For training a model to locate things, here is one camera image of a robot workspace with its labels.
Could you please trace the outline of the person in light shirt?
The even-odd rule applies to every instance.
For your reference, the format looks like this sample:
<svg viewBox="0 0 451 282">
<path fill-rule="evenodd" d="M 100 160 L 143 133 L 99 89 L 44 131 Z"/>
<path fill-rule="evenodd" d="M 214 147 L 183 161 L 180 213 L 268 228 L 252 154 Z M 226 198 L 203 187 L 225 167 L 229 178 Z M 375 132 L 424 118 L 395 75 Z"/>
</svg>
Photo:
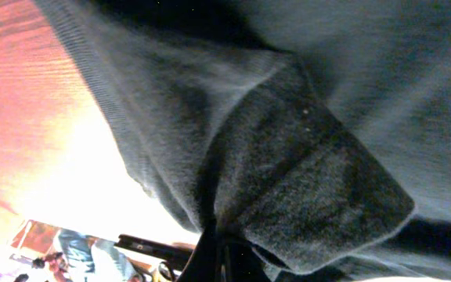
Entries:
<svg viewBox="0 0 451 282">
<path fill-rule="evenodd" d="M 114 242 L 61 229 L 53 239 L 55 252 L 32 262 L 59 282 L 143 282 L 129 259 Z"/>
</svg>

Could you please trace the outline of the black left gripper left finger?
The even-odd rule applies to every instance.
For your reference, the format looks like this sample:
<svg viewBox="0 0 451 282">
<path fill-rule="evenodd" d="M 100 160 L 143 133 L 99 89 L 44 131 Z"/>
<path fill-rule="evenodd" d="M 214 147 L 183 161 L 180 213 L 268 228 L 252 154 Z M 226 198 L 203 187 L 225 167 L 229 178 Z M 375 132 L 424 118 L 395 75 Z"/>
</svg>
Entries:
<svg viewBox="0 0 451 282">
<path fill-rule="evenodd" d="M 220 281 L 216 274 L 219 266 L 219 246 L 216 223 L 208 224 L 198 240 L 186 267 L 177 282 L 215 282 Z"/>
</svg>

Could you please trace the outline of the dark green t-shirt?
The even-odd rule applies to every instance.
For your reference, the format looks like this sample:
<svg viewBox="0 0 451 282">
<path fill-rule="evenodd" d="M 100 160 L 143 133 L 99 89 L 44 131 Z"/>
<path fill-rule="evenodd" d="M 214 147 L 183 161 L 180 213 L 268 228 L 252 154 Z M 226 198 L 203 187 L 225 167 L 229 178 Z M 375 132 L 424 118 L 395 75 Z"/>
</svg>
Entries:
<svg viewBox="0 0 451 282">
<path fill-rule="evenodd" d="M 451 280 L 451 1 L 40 1 L 127 173 L 271 281 Z"/>
</svg>

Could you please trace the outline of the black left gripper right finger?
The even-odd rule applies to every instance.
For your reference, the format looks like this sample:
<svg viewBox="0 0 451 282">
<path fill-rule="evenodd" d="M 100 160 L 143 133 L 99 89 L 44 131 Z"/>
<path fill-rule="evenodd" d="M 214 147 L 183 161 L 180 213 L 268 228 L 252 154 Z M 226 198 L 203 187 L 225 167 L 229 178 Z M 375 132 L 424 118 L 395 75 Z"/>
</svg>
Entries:
<svg viewBox="0 0 451 282">
<path fill-rule="evenodd" d="M 225 282 L 270 282 L 262 260 L 245 240 L 225 239 Z"/>
</svg>

